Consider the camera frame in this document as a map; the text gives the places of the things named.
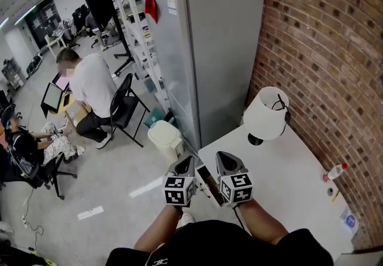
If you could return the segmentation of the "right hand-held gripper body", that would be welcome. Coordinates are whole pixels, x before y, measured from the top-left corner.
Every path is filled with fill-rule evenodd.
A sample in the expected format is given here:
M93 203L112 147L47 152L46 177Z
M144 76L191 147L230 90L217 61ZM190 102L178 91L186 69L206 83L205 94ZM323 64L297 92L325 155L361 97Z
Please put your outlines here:
M253 197L253 180L243 161L224 151L218 151L215 160L223 198L231 205L250 201Z

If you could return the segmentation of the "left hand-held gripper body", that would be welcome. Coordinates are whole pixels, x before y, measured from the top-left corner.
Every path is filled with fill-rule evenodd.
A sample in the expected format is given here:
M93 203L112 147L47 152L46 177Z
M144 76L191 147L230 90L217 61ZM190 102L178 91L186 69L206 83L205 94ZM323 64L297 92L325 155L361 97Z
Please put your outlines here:
M194 156L188 155L172 163L162 182L166 204L187 207L195 194Z

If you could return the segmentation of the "white cabinet door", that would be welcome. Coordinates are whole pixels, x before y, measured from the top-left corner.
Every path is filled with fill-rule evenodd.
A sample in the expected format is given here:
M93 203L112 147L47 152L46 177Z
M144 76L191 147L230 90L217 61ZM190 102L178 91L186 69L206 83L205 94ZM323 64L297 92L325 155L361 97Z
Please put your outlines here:
M205 165L196 168L196 177L200 184L200 190L210 199L211 203L217 207L222 207L225 201L219 190L219 184Z

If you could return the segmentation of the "person's left forearm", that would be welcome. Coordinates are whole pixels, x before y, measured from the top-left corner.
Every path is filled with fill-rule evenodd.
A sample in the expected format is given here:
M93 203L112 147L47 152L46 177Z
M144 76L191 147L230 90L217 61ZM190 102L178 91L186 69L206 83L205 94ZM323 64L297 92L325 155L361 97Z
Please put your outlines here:
M166 243L172 237L182 215L182 208L166 205L154 222L137 240L133 248L147 253L155 251L161 244Z

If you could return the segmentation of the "person's right forearm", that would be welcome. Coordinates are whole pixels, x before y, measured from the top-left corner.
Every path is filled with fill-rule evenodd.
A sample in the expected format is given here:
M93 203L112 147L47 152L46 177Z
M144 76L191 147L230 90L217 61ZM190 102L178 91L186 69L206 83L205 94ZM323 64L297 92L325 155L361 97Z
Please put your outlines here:
M245 221L250 234L262 241L276 245L288 231L254 199L236 206Z

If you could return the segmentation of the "white desk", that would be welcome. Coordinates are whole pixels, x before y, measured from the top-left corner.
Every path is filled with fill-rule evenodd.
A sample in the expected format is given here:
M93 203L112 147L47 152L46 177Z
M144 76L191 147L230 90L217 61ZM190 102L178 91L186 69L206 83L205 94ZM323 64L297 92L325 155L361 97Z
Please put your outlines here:
M333 259L353 250L352 236L340 217L347 203L333 182L324 182L324 169L298 135L284 133L259 146L248 142L244 126L199 150L199 158L217 178L215 155L225 151L240 158L253 178L254 199L288 231L307 228ZM328 196L327 190L334 193Z

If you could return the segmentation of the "person's white shoe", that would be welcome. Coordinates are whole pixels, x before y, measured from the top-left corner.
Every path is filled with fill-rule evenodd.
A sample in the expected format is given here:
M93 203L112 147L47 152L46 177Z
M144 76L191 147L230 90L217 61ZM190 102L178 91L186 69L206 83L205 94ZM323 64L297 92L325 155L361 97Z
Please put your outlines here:
M190 213L183 213L178 227L180 228L185 225L193 224L193 223L195 223L194 217Z

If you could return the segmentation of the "white trash bin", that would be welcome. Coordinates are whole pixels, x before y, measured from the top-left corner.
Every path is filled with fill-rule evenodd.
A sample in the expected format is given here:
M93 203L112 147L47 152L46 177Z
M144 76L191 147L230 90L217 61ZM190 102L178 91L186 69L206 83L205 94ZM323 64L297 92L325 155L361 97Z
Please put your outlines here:
M169 164L176 162L184 153L181 132L164 120L156 121L148 130L148 138Z

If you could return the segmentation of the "person's black shirt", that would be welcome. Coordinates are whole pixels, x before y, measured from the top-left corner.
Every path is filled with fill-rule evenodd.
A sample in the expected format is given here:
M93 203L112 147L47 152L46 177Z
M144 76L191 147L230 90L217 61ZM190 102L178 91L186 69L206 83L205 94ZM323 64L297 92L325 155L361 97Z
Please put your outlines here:
M305 228L271 244L236 224L208 220L181 227L152 253L116 248L105 266L334 266L334 262Z

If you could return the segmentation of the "teal plastic bin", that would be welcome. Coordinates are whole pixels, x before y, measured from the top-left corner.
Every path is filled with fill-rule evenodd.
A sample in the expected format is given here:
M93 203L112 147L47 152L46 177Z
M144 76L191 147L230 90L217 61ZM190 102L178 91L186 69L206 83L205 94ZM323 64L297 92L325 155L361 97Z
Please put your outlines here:
M159 108L153 108L144 118L144 125L151 128L153 124L165 119L166 114Z

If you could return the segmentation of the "white table lamp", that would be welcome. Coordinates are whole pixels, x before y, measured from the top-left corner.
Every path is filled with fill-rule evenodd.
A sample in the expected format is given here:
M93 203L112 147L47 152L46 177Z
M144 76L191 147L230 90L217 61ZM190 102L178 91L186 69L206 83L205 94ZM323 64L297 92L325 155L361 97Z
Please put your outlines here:
M262 88L243 115L248 141L254 146L280 137L290 120L288 96L276 87Z

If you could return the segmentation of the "black folding chair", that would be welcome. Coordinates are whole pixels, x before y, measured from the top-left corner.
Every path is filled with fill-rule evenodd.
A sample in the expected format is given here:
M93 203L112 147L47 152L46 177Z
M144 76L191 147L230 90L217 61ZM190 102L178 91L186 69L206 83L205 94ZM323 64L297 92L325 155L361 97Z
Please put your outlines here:
M101 146L103 148L109 141L113 140L114 132L119 129L128 138L135 142L138 146L143 148L143 144L136 140L136 135L146 113L150 113L149 108L138 97L138 95L132 89L133 74L127 74L120 87L117 89L111 104L110 104L110 117L106 126L108 126L108 132L105 143ZM134 135L130 135L125 129L129 125L135 109L141 104L144 108L144 112L141 115L141 119L135 130Z

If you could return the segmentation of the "plastic bottle with red label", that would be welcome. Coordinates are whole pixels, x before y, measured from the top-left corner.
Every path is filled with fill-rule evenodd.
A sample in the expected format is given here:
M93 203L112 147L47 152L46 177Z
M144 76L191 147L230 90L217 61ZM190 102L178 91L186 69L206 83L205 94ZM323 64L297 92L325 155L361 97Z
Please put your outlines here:
M344 171L346 171L347 168L348 168L348 165L346 163L338 164L334 166L329 171L323 174L323 181L329 182L338 178Z

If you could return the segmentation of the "blue printed plastic bag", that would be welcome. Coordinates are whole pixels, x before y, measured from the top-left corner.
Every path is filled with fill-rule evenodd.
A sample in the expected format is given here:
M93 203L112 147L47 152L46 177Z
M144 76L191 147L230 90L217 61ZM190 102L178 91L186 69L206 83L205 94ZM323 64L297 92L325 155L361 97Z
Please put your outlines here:
M358 231L358 220L348 206L342 212L340 219L345 229L353 237Z

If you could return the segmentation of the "wooden table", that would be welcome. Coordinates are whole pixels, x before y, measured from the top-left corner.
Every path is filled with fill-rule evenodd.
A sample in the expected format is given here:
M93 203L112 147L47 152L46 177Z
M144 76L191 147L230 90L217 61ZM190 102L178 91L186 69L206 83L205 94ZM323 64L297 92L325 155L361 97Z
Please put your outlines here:
M64 93L57 114L63 114L68 125L74 130L89 112L90 108L83 103L78 103L72 93Z

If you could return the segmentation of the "black office chair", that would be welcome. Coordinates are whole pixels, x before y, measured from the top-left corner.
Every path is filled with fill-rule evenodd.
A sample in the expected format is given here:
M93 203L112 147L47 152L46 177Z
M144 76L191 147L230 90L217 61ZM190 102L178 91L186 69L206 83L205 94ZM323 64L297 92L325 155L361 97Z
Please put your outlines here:
M61 200L64 196L59 192L57 177L71 176L77 178L77 174L70 172L62 172L59 167L64 159L64 155L60 154L45 166L38 163L30 163L25 161L16 151L10 147L4 148L0 144L0 191L10 182L26 182L33 189L42 187L43 185L50 189L54 186L56 195Z

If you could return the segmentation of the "black monitor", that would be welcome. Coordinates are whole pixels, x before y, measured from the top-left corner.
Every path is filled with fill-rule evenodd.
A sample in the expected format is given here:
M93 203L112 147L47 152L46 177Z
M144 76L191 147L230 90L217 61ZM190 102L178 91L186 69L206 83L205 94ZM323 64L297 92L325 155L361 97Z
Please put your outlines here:
M41 101L41 109L45 118L49 112L58 113L63 91L52 82L48 83Z

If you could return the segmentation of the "white metal shelf rack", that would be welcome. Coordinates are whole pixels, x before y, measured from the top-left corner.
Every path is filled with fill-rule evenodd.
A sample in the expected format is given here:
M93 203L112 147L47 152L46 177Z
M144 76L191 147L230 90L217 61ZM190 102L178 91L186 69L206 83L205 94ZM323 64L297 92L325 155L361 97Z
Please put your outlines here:
M136 74L150 78L154 84L153 94L165 112L170 104L162 74L157 62L154 41L151 37L144 9L145 0L116 0L118 14L125 28L125 38L135 60Z

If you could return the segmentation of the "red paper decoration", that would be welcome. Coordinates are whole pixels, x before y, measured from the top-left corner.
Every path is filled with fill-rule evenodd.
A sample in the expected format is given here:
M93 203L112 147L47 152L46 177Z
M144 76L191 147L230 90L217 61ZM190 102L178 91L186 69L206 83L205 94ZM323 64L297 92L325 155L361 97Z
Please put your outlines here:
M148 14L155 24L158 23L158 7L155 0L145 0L144 13Z

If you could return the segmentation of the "black board on stand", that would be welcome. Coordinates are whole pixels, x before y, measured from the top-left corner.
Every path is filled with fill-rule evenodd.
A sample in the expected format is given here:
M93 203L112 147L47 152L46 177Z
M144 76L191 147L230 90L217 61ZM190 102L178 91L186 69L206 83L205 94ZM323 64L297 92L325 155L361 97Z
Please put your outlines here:
M121 24L115 10L113 0L85 0L91 15L93 16L96 26L100 32L103 32L111 19L113 19L117 28L117 36L124 46L125 53L115 54L115 58L125 57L126 61L114 72L114 75L119 77L121 73L135 62L132 53L129 50L126 38L124 36Z

